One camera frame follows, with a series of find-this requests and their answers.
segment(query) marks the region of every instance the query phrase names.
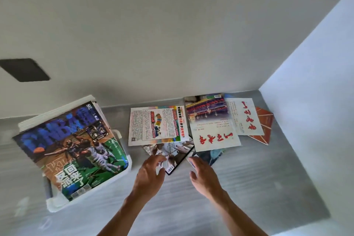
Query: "orange booklet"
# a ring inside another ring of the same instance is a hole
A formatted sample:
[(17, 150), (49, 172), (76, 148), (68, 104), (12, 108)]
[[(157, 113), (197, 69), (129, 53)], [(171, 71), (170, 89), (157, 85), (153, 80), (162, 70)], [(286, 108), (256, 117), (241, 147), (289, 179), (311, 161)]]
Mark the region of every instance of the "orange booklet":
[(274, 114), (265, 109), (261, 109), (260, 107), (257, 106), (256, 106), (256, 112), (259, 121), (261, 123), (262, 129), (264, 131), (264, 135), (249, 135), (249, 136), (263, 144), (269, 145)]

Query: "white wall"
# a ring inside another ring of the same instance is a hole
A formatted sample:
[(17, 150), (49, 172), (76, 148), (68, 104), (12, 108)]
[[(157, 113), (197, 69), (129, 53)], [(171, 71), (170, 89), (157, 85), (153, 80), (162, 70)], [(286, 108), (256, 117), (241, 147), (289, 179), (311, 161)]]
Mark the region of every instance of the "white wall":
[(324, 199), (354, 231), (354, 0), (341, 0), (260, 91)]
[(347, 229), (333, 219), (321, 220), (273, 236), (352, 236)]
[(1, 0), (0, 118), (93, 94), (101, 105), (258, 89), (338, 0)]

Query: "person's right hand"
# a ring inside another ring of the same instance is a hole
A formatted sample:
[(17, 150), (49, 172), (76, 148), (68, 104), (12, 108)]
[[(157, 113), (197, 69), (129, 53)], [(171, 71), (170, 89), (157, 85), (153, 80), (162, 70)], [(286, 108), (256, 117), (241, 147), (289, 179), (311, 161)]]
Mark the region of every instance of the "person's right hand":
[(213, 168), (199, 157), (190, 157), (188, 159), (193, 163), (197, 171), (197, 175), (193, 171), (189, 173), (195, 189), (209, 200), (221, 198), (224, 190)]
[(159, 162), (166, 161), (162, 155), (150, 156), (139, 169), (135, 178), (131, 195), (136, 199), (142, 199), (147, 203), (160, 190), (165, 179), (165, 168), (161, 168), (156, 175), (156, 167)]

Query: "person's left hand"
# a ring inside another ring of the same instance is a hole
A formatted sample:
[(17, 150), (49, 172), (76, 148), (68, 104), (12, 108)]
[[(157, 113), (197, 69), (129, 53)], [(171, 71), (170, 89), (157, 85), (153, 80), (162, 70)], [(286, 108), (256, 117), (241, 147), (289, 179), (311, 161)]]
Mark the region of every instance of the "person's left hand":
[(132, 196), (147, 203), (157, 194), (165, 180), (165, 168), (161, 168), (156, 175), (156, 167), (163, 161), (166, 161), (166, 158), (162, 155), (150, 156), (144, 161), (135, 178)]

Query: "gray desk surface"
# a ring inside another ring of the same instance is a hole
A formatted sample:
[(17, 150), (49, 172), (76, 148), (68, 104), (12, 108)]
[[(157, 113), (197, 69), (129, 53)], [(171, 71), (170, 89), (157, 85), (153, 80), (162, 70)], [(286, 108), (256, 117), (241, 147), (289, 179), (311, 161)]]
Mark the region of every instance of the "gray desk surface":
[[(251, 97), (267, 109), (259, 91), (236, 93)], [(129, 130), (130, 107), (181, 105), (182, 99), (103, 109), (110, 125), (123, 138)], [(0, 120), (1, 235), (96, 235), (129, 194), (135, 175), (148, 157), (131, 147), (130, 175), (57, 213), (46, 208), (41, 171), (9, 138), (25, 118)], [(227, 149), (213, 165), (224, 189), (262, 229), (272, 235), (328, 218), (329, 213), (312, 181), (283, 135), (273, 123), (270, 145), (241, 136), (242, 146)], [(130, 235), (229, 235), (210, 203), (189, 180), (188, 161), (165, 178), (159, 193), (144, 207)]]

